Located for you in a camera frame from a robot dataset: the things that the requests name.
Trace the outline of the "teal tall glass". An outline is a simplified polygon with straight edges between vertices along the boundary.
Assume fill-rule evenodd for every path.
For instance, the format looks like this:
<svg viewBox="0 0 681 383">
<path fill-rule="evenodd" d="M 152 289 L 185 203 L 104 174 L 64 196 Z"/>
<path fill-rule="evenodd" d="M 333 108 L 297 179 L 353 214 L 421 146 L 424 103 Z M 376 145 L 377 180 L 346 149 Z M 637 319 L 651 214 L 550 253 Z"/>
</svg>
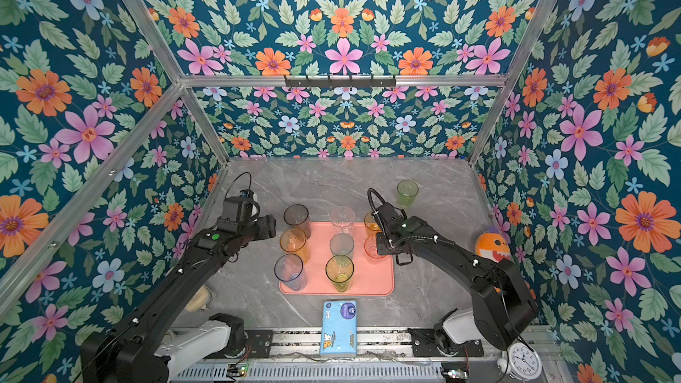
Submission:
<svg viewBox="0 0 681 383">
<path fill-rule="evenodd" d="M 344 255 L 351 258 L 355 250 L 354 238 L 347 233 L 337 233 L 329 241 L 332 255 Z"/>
</svg>

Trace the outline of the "blue-grey tall glass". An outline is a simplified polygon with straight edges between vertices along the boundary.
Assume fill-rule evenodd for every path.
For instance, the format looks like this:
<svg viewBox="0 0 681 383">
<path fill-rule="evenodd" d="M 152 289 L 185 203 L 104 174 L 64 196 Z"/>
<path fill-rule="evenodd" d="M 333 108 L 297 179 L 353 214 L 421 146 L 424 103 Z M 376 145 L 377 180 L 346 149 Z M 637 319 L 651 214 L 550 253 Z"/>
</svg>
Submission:
<svg viewBox="0 0 681 383">
<path fill-rule="evenodd" d="M 282 255 L 274 265 L 274 274 L 280 283 L 294 292 L 303 290 L 307 285 L 304 262 L 298 255 Z"/>
</svg>

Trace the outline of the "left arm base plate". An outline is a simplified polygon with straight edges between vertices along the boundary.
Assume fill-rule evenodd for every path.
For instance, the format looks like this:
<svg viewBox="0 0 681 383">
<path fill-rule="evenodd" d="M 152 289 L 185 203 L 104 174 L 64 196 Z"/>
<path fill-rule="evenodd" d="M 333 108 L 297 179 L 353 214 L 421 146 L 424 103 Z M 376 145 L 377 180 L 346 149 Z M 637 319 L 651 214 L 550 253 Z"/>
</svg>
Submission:
<svg viewBox="0 0 681 383">
<path fill-rule="evenodd" d="M 231 349 L 225 356 L 243 362 L 248 359 L 263 359 L 270 356 L 274 332 L 272 330 L 246 330 L 243 346 Z"/>
</svg>

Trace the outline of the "pink short glass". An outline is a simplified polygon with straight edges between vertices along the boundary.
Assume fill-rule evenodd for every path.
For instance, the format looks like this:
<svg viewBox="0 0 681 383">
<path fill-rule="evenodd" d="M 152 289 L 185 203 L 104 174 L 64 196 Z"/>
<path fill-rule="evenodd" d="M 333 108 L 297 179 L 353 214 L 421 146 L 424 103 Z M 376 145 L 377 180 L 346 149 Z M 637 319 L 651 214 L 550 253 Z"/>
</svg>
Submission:
<svg viewBox="0 0 681 383">
<path fill-rule="evenodd" d="M 364 249 L 366 255 L 372 261 L 381 261 L 386 258 L 385 255 L 381 255 L 378 251 L 376 235 L 372 235 L 365 240 Z"/>
</svg>

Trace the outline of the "yellow short glass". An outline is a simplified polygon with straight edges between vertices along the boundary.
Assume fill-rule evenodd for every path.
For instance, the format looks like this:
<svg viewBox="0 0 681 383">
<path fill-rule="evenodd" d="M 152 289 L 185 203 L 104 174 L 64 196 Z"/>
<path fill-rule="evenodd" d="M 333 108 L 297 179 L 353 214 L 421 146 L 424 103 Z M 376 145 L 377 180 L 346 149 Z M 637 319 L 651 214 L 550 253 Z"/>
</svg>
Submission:
<svg viewBox="0 0 681 383">
<path fill-rule="evenodd" d="M 375 221 L 372 212 L 368 212 L 364 217 L 365 231 L 368 237 L 381 232 L 381 227 Z"/>
</svg>

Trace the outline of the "green short glass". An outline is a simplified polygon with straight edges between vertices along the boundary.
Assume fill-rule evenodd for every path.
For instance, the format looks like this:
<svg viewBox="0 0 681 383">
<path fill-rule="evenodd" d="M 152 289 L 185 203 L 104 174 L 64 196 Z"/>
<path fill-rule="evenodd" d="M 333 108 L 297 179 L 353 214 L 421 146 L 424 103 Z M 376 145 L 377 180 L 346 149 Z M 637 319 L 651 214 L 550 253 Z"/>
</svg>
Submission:
<svg viewBox="0 0 681 383">
<path fill-rule="evenodd" d="M 398 202 L 403 207 L 411 207 L 415 202 L 420 188 L 418 184 L 412 180 L 401 180 L 397 185 Z"/>
</svg>

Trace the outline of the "amber tall glass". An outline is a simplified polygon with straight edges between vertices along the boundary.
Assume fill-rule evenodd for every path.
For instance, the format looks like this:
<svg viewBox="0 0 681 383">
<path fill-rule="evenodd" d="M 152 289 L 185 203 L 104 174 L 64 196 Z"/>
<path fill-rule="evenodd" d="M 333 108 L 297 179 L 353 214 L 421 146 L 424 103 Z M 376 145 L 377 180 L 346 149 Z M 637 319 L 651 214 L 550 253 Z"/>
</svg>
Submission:
<svg viewBox="0 0 681 383">
<path fill-rule="evenodd" d="M 279 245 L 284 252 L 299 256 L 304 263 L 310 260 L 308 237 L 299 228 L 286 230 L 279 238 Z"/>
</svg>

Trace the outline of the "pink plastic tray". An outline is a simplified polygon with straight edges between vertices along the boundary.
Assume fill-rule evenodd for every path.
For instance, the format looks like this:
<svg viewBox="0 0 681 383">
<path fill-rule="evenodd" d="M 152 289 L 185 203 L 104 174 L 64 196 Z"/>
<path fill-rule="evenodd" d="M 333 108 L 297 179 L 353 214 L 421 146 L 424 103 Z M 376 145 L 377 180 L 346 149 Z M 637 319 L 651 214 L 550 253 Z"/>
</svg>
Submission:
<svg viewBox="0 0 681 383">
<path fill-rule="evenodd" d="M 388 296 L 395 289 L 393 260 L 386 257 L 381 261 L 372 261 L 365 253 L 364 244 L 368 238 L 364 223 L 356 223 L 353 233 L 355 250 L 352 261 L 355 273 L 349 290 L 339 293 L 326 276 L 325 267 L 332 257 L 329 241 L 337 234 L 329 222 L 313 222 L 311 224 L 311 241 L 308 243 L 310 260 L 304 264 L 307 285 L 303 290 L 294 292 L 282 283 L 278 283 L 283 294 L 319 295 L 319 296 Z"/>
</svg>

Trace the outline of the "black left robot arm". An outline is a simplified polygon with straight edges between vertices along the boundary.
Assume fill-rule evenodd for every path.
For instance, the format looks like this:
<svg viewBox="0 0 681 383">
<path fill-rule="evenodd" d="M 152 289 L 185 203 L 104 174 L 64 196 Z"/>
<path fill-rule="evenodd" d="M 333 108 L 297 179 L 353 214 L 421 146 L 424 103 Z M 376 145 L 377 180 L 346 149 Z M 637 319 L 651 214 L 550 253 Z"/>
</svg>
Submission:
<svg viewBox="0 0 681 383">
<path fill-rule="evenodd" d="M 216 352 L 246 352 L 243 320 L 225 313 L 216 313 L 171 342 L 163 339 L 193 296 L 241 248 L 275 235 L 276 219 L 260 214 L 253 191 L 225 198 L 216 225 L 192 238 L 180 262 L 145 301 L 109 331 L 92 333 L 83 342 L 79 378 L 84 382 L 170 382 Z"/>
</svg>

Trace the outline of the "light green tall glass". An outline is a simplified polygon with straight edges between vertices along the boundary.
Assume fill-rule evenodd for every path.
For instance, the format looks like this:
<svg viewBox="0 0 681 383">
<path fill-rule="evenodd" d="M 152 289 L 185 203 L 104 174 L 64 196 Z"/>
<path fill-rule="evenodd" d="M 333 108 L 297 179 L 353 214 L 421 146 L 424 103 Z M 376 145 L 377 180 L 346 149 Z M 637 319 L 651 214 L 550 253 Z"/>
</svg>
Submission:
<svg viewBox="0 0 681 383">
<path fill-rule="evenodd" d="M 326 276 L 339 293 L 349 290 L 355 273 L 355 265 L 347 255 L 334 255 L 325 267 Z"/>
</svg>

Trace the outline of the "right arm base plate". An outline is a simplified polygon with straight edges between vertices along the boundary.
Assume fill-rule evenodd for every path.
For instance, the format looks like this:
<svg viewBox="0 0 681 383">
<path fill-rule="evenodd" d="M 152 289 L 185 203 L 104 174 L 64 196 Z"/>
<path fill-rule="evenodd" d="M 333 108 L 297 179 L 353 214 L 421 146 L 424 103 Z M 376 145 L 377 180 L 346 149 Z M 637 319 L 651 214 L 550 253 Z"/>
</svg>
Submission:
<svg viewBox="0 0 681 383">
<path fill-rule="evenodd" d="M 408 328 L 411 336 L 411 348 L 416 357 L 462 357 L 464 359 L 484 356 L 482 342 L 470 340 L 457 344 L 447 338 L 442 332 L 430 328 Z"/>
</svg>

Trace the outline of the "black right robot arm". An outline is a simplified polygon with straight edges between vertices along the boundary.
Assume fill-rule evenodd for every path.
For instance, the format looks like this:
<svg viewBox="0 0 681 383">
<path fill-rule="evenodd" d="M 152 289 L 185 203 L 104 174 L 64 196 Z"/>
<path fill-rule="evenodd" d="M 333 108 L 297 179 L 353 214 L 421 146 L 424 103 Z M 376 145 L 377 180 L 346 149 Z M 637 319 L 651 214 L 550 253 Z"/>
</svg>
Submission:
<svg viewBox="0 0 681 383">
<path fill-rule="evenodd" d="M 472 306 L 454 310 L 435 327 L 436 340 L 454 345 L 482 340 L 507 351 L 535 320 L 538 306 L 519 268 L 510 259 L 476 255 L 436 231 L 418 216 L 408 216 L 373 188 L 367 190 L 371 214 L 380 231 L 378 254 L 399 266 L 415 257 L 432 263 L 470 294 Z"/>
</svg>

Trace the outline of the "clear tall glass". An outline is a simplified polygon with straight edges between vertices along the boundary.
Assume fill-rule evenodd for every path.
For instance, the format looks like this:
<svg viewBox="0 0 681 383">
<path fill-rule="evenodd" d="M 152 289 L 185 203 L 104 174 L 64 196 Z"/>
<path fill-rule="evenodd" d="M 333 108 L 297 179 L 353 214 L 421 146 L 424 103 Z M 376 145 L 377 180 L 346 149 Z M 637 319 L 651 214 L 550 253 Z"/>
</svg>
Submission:
<svg viewBox="0 0 681 383">
<path fill-rule="evenodd" d="M 351 207 L 335 207 L 330 212 L 330 220 L 337 233 L 353 235 L 356 223 L 356 214 Z"/>
</svg>

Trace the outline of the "dark grey tall glass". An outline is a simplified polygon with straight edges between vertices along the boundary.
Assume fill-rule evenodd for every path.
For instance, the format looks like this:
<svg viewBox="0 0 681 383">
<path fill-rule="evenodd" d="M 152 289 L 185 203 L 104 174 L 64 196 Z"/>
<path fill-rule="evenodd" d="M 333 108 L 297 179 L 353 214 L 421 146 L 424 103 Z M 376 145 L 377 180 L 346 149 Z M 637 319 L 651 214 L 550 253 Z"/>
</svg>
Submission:
<svg viewBox="0 0 681 383">
<path fill-rule="evenodd" d="M 294 204 L 289 206 L 285 210 L 283 218 L 289 227 L 303 231 L 307 239 L 311 237 L 310 211 L 305 205 Z"/>
</svg>

